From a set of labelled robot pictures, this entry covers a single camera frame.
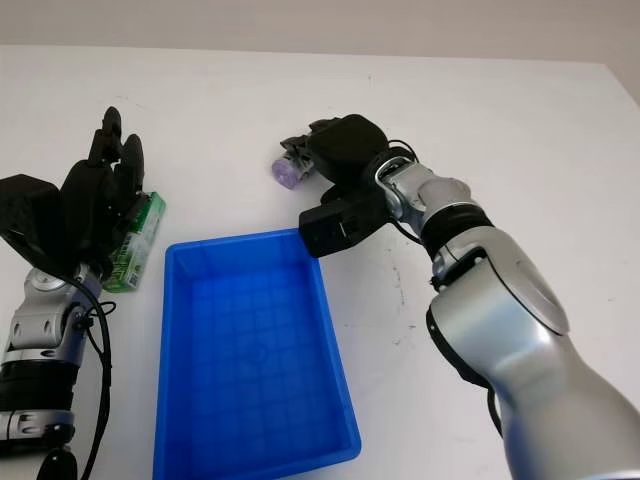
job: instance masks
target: robot forearm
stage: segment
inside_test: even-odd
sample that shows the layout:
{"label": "robot forearm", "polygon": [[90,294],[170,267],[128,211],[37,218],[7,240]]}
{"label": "robot forearm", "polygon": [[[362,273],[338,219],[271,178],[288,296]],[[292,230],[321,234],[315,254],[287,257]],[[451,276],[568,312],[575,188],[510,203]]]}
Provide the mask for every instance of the robot forearm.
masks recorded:
{"label": "robot forearm", "polygon": [[560,303],[513,239],[464,184],[420,164],[381,183],[434,261],[431,337],[464,379],[496,391],[513,477],[640,478],[640,415],[580,358]]}

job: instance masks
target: purple object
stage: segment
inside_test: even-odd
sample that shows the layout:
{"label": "purple object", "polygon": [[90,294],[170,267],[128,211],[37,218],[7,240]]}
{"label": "purple object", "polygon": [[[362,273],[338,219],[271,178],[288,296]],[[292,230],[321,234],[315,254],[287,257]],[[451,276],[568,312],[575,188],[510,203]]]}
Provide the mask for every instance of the purple object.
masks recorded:
{"label": "purple object", "polygon": [[289,190],[292,190],[293,187],[300,183],[300,171],[286,157],[280,157],[273,162],[271,171],[278,183],[287,187]]}
{"label": "purple object", "polygon": [[291,158],[285,154],[271,164],[273,176],[280,185],[292,190],[313,170],[313,162],[304,158]]}

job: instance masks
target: white wall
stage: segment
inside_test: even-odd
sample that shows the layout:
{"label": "white wall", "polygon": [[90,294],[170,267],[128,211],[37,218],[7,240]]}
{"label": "white wall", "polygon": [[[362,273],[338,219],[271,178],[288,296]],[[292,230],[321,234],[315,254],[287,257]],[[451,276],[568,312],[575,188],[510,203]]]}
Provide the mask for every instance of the white wall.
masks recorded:
{"label": "white wall", "polygon": [[606,63],[640,100],[638,0],[0,0],[0,44]]}

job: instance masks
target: robotic hand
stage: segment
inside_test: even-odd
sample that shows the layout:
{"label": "robotic hand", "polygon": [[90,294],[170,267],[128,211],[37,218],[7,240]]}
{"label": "robotic hand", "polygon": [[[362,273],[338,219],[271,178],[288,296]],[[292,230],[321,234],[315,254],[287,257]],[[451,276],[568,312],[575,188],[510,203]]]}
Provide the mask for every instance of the robotic hand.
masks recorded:
{"label": "robotic hand", "polygon": [[282,142],[285,161],[305,172],[311,162],[335,184],[300,214],[309,252],[349,248],[393,222],[432,260],[438,294],[428,331],[464,380],[488,389],[513,478],[640,478],[640,415],[580,358],[533,262],[464,183],[395,142],[359,115],[315,122],[309,135]]}
{"label": "robotic hand", "polygon": [[[60,190],[26,175],[0,180],[0,236],[33,266],[0,363],[2,478],[77,478],[66,444],[75,431],[73,386],[87,337],[103,369],[96,432],[82,479],[91,473],[109,416],[111,383],[109,312],[97,298],[113,268],[109,255],[147,202],[140,139],[131,135],[123,145],[121,131],[120,114],[111,107],[89,158],[74,165]],[[101,351],[90,330],[96,317]]]}

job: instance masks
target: blue plastic tray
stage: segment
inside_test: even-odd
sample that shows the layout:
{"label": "blue plastic tray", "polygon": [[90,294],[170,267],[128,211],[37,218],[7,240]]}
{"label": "blue plastic tray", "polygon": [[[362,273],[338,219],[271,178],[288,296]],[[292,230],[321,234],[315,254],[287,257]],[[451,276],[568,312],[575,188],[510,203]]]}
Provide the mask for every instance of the blue plastic tray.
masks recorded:
{"label": "blue plastic tray", "polygon": [[278,478],[358,453],[320,266],[298,231],[171,246],[153,478]]}

